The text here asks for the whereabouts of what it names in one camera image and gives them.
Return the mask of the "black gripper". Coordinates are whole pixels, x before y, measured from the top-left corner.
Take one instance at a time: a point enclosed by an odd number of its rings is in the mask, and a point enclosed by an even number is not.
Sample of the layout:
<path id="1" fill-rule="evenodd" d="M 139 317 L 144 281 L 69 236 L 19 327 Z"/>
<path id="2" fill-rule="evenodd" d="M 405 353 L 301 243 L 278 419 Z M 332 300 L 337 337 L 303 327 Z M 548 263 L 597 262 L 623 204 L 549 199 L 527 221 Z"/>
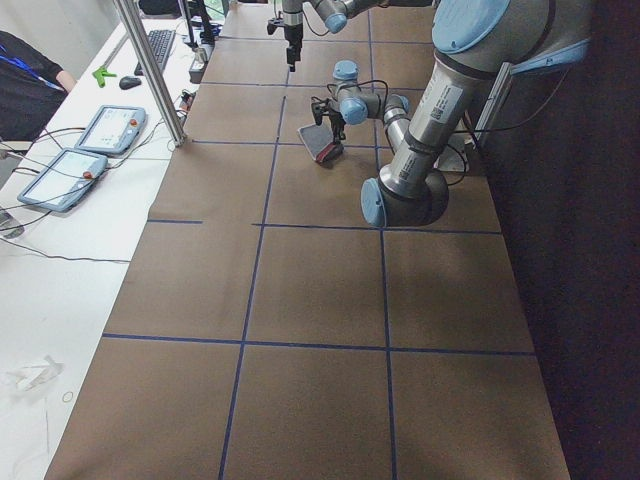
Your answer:
<path id="1" fill-rule="evenodd" d="M 313 96 L 311 98 L 311 112 L 316 126 L 321 126 L 324 118 L 329 119 L 333 143 L 341 145 L 346 139 L 344 133 L 346 123 L 340 111 L 334 107 L 334 101 L 330 98 L 320 99 Z"/>
<path id="2" fill-rule="evenodd" d="M 286 22 L 285 18 L 271 18 L 267 22 L 267 33 L 273 35 L 278 28 L 284 30 L 284 38 L 289 42 L 286 49 L 287 65 L 294 67 L 298 62 L 298 49 L 302 48 L 303 42 L 303 25 L 297 23 L 291 25 Z"/>

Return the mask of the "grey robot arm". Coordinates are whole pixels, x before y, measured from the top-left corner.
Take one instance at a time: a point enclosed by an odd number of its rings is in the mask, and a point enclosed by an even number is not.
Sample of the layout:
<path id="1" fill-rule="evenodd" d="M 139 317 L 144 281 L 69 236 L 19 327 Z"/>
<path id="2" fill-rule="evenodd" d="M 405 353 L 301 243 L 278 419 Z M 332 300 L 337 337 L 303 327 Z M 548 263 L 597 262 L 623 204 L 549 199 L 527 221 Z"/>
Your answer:
<path id="1" fill-rule="evenodd" d="M 558 70 L 581 61 L 587 50 L 591 1 L 441 1 L 431 38 L 434 69 L 412 117 L 404 97 L 367 94 L 352 61 L 334 67 L 329 98 L 311 108 L 316 122 L 329 117 L 334 143 L 345 125 L 382 121 L 392 162 L 361 188 L 367 223 L 424 226 L 448 203 L 448 184 L 435 163 L 479 86 L 510 63 L 516 72 Z"/>
<path id="2" fill-rule="evenodd" d="M 424 8 L 438 5 L 438 1 L 383 1 L 383 0 L 286 0 L 281 2 L 281 9 L 275 17 L 267 22 L 267 34 L 273 35 L 277 29 L 282 29 L 284 39 L 288 42 L 286 48 L 286 63 L 290 72 L 296 71 L 296 63 L 301 60 L 303 48 L 304 27 L 306 19 L 304 5 L 309 4 L 323 22 L 326 30 L 337 34 L 347 25 L 350 19 L 373 8 Z"/>

